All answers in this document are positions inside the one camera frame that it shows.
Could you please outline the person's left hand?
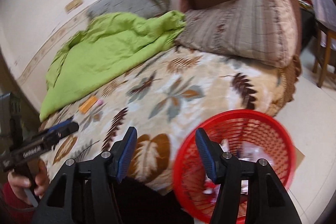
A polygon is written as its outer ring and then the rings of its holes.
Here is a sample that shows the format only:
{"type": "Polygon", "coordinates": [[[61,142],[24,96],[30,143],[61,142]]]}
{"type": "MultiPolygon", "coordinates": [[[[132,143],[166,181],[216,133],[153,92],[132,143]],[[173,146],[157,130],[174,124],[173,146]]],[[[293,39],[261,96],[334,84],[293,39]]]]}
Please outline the person's left hand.
{"type": "MultiPolygon", "coordinates": [[[[40,159],[38,164],[39,172],[35,176],[35,183],[37,187],[34,189],[34,193],[36,196],[42,197],[49,187],[50,180],[44,161],[40,159]]],[[[30,201],[25,193],[25,189],[29,189],[31,186],[30,180],[25,176],[15,173],[14,171],[9,172],[7,179],[15,196],[25,203],[30,204],[30,201]]]]}

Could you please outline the red sleeve left forearm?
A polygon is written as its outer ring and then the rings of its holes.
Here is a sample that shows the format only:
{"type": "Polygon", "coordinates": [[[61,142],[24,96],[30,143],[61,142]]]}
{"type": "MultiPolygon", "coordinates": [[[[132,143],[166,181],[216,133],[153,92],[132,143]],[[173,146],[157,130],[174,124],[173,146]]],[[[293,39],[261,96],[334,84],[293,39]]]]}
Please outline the red sleeve left forearm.
{"type": "Polygon", "coordinates": [[[33,206],[20,200],[8,182],[1,185],[1,206],[9,217],[10,223],[31,223],[34,215],[33,206]]]}

